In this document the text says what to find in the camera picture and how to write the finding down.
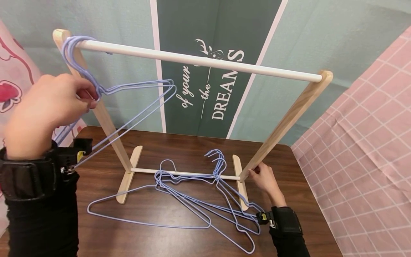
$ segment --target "wooden table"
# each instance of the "wooden table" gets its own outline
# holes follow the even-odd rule
[[[79,137],[93,138],[97,143],[105,135],[99,127],[86,127],[80,132]],[[171,159],[179,171],[198,173],[212,173],[215,164],[204,157],[204,154],[218,148],[227,160],[226,175],[234,175],[232,154],[238,155],[245,167],[261,145],[257,142],[143,131],[129,132],[122,138],[122,142],[129,156],[134,147],[143,145],[143,152],[137,166],[139,168],[158,169],[162,160]],[[299,217],[311,257],[341,257],[334,237],[291,149],[288,146],[277,145],[264,161],[272,167],[287,204]],[[172,169],[170,164],[165,165],[164,168]],[[123,177],[124,169],[112,147],[106,148],[77,171],[81,176],[77,190],[79,257],[247,256],[212,228],[194,230],[149,227],[87,214],[87,205],[95,199],[115,194]],[[152,174],[136,174],[131,188],[153,183]],[[229,181],[229,184],[236,187],[234,181]],[[270,201],[267,196],[259,191],[250,179],[246,180],[246,184],[250,201],[269,210]],[[225,204],[221,194],[206,183],[190,181],[180,184],[178,189],[211,203]],[[144,222],[185,226],[204,225],[176,199],[154,189],[129,194],[125,205],[120,205],[112,199],[92,209],[99,213]],[[233,224],[216,215],[210,216],[213,224],[235,238],[244,248],[251,249],[247,237],[237,232]],[[8,238],[6,232],[0,239],[0,256],[7,256]],[[268,234],[268,226],[263,226],[261,235],[253,235],[252,238],[256,243],[253,256],[276,256],[275,247]]]

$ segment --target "wooden base foot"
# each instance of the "wooden base foot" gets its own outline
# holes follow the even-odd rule
[[[143,146],[137,146],[134,148],[133,153],[130,158],[130,162],[133,168],[137,167],[137,164],[140,159],[141,152],[143,151]],[[118,189],[118,194],[126,192],[130,189],[131,182],[133,181],[134,172],[126,171],[121,181],[120,187]],[[126,202],[127,194],[118,195],[116,197],[117,201],[121,204]]]
[[[240,158],[236,155],[233,155],[233,164],[234,164],[234,171],[236,173],[236,176],[239,176],[240,173],[242,172],[242,167],[241,167]],[[244,182],[237,181],[237,189],[238,189],[238,192],[242,196],[244,196],[244,198],[248,202],[247,190],[245,189],[245,181]],[[243,211],[248,210],[248,206],[245,205],[245,202],[241,198],[240,198],[240,203],[241,203],[241,209]]]

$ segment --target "wooden upright post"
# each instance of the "wooden upright post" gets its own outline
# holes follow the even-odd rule
[[[288,112],[281,119],[280,123],[275,127],[270,136],[266,139],[263,145],[258,149],[257,153],[245,166],[240,174],[240,182],[248,177],[248,169],[255,169],[257,165],[269,154],[274,146],[281,140],[281,138],[288,132],[288,130],[297,122],[301,115],[308,109],[308,107],[317,99],[317,97],[324,91],[324,89],[331,83],[333,75],[328,70],[322,70],[319,74],[323,79],[314,83],[311,82],[304,89],[301,95],[297,98]]]

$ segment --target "teal backdrop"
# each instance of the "teal backdrop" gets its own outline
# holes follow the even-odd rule
[[[55,28],[149,49],[310,73],[333,71],[333,82],[281,140],[288,145],[411,25],[409,0],[0,3],[2,21],[43,73],[68,72],[51,38]],[[87,51],[84,55],[105,86],[157,78],[175,80],[181,98],[175,96],[135,127],[137,130],[264,141],[307,85],[129,56]],[[157,89],[123,91],[104,97],[104,102],[115,125],[121,126],[158,95]],[[91,113],[84,120],[98,125]]]

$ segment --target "wrist-mounted device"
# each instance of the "wrist-mounted device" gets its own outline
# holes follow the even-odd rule
[[[270,227],[282,233],[302,234],[297,214],[290,207],[271,207],[270,212],[258,212],[256,216],[260,225],[270,223]]]
[[[75,173],[83,155],[92,151],[92,139],[74,139],[72,147],[52,147],[42,159],[7,160],[6,147],[0,150],[1,191],[9,201],[32,201],[47,198],[61,186],[69,174]]]

